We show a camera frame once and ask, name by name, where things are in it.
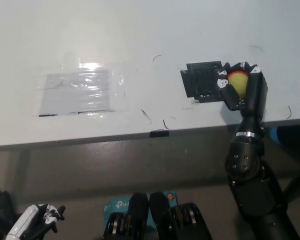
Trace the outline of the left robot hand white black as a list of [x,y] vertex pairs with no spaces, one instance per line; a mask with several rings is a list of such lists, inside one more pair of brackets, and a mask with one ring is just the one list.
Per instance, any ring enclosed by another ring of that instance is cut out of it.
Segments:
[[63,221],[64,205],[33,204],[18,218],[6,234],[6,240],[42,240],[49,231],[58,232],[57,223]]

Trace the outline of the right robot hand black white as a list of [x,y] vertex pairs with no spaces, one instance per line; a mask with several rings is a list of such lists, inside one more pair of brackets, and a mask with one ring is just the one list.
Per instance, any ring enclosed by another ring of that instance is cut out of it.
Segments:
[[[245,97],[240,97],[234,85],[230,83],[230,74],[242,71],[247,74]],[[219,93],[230,111],[240,111],[242,120],[236,129],[236,136],[263,138],[262,119],[264,116],[268,86],[262,70],[258,65],[239,62],[224,64],[218,72],[216,81]]]

